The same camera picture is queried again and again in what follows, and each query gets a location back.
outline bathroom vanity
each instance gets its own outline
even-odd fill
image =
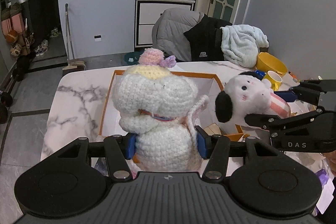
[[[169,8],[194,9],[194,0],[135,0],[134,47],[152,46],[152,29]]]

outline robotic arm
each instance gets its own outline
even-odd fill
[[[321,194],[317,176],[279,150],[330,152],[336,149],[336,81],[304,81],[291,96],[316,111],[287,119],[250,114],[247,124],[270,131],[272,146],[255,137],[231,142],[200,127],[198,150],[209,162],[198,173],[140,172],[126,160],[135,135],[103,142],[74,140],[16,181],[14,193],[24,216],[16,223],[269,223],[317,224],[311,212]],[[108,177],[91,167],[104,157]],[[226,177],[229,157],[245,164]]]
[[[246,123],[269,130],[272,146],[282,151],[336,150],[336,80],[302,81],[288,93],[317,106],[316,110],[286,119],[250,114],[245,117]]]

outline gray puffer jacket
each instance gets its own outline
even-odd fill
[[[165,10],[152,29],[153,48],[190,62],[190,44],[183,33],[199,23],[203,16],[204,13],[181,8]]]

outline black jacket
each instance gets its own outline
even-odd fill
[[[222,30],[230,22],[204,15],[201,22],[184,32],[191,49],[192,61],[224,61],[221,50]]]

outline crocheted plush toy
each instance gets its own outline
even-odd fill
[[[229,80],[215,102],[216,116],[219,122],[232,121],[247,126],[247,114],[278,115],[290,117],[291,110],[287,102],[273,93],[269,81],[260,81],[255,72],[243,72]]]
[[[147,49],[139,65],[125,71],[113,88],[121,128],[137,135],[137,170],[185,172],[200,168],[194,121],[209,98],[203,95],[196,102],[195,83],[167,69],[175,64],[175,56],[164,59],[160,50]]]

